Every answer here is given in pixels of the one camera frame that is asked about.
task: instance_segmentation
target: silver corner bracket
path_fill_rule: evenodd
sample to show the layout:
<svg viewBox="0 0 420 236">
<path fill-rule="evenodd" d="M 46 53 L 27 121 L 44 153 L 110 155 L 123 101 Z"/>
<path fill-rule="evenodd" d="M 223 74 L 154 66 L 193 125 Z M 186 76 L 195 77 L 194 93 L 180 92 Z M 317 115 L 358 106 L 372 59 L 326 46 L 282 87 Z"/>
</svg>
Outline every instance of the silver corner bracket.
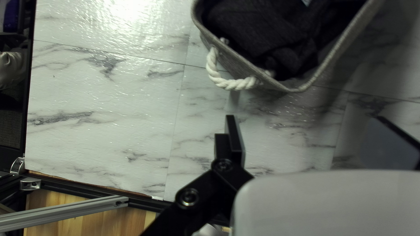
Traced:
<svg viewBox="0 0 420 236">
<path fill-rule="evenodd" d="M 10 168 L 10 174 L 18 175 L 22 174 L 25 171 L 25 158 L 18 157 L 15 162 L 13 162 L 12 167 Z"/>
<path fill-rule="evenodd" d="M 24 178 L 21 180 L 21 190 L 22 191 L 32 191 L 41 188 L 41 180 L 37 178 Z"/>
</svg>

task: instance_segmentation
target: gray fabric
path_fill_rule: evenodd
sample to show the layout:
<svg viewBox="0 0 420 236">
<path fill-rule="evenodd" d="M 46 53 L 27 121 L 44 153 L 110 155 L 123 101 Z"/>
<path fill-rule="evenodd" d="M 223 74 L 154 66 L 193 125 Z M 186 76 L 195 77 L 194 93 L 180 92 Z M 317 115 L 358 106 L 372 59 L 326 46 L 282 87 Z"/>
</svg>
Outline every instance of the gray fabric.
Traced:
<svg viewBox="0 0 420 236">
<path fill-rule="evenodd" d="M 0 90 L 13 87 L 24 79 L 27 49 L 13 48 L 0 52 Z"/>
<path fill-rule="evenodd" d="M 223 65 L 223 67 L 226 68 L 235 79 L 244 79 L 253 75 L 263 82 L 264 88 L 284 92 L 302 92 L 307 90 L 317 79 L 322 77 L 331 77 L 337 60 L 367 26 L 384 2 L 384 0 L 368 0 L 341 36 L 336 40 L 332 49 L 326 54 L 326 57 L 322 61 L 320 60 L 321 63 L 316 69 L 307 72 L 303 75 L 303 78 L 300 79 L 277 81 L 233 51 L 230 47 L 223 44 L 215 35 L 203 26 L 201 20 L 203 1 L 204 0 L 194 0 L 191 10 L 192 20 L 200 30 L 200 36 L 205 46 L 208 49 L 213 46 L 219 49 L 220 55 L 218 57 L 218 61 L 220 64 Z"/>
</svg>

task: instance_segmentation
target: wooden floor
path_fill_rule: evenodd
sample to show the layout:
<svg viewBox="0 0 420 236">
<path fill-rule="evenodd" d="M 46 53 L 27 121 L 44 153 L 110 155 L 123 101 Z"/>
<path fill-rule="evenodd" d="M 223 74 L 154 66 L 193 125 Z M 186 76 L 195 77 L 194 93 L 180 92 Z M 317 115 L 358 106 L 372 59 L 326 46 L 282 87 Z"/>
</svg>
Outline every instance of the wooden floor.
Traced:
<svg viewBox="0 0 420 236">
<path fill-rule="evenodd" d="M 87 199 L 39 189 L 28 195 L 26 209 L 83 200 Z M 138 236 L 155 217 L 154 212 L 124 207 L 29 227 L 24 236 Z"/>
</svg>

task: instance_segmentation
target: black metal bracket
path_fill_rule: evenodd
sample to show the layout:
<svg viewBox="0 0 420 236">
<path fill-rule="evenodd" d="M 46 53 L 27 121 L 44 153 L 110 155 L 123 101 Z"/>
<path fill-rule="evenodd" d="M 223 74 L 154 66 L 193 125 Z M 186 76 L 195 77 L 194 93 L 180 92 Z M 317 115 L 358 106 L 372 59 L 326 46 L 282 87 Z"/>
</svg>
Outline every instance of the black metal bracket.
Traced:
<svg viewBox="0 0 420 236">
<path fill-rule="evenodd" d="M 175 202 L 141 234 L 189 236 L 217 215 L 230 219 L 239 188 L 253 176 L 244 170 L 245 150 L 233 115 L 226 116 L 225 134 L 215 134 L 211 169 L 179 190 Z"/>
</svg>

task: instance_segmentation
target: gray cloth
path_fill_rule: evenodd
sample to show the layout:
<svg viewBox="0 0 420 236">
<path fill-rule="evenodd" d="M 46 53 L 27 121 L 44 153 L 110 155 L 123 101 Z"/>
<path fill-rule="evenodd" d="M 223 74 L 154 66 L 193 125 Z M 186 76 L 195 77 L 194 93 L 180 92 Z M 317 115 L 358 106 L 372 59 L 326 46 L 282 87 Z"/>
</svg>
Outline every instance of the gray cloth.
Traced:
<svg viewBox="0 0 420 236">
<path fill-rule="evenodd" d="M 15 86 L 24 79 L 26 51 L 16 48 L 0 52 L 0 90 Z"/>
</svg>

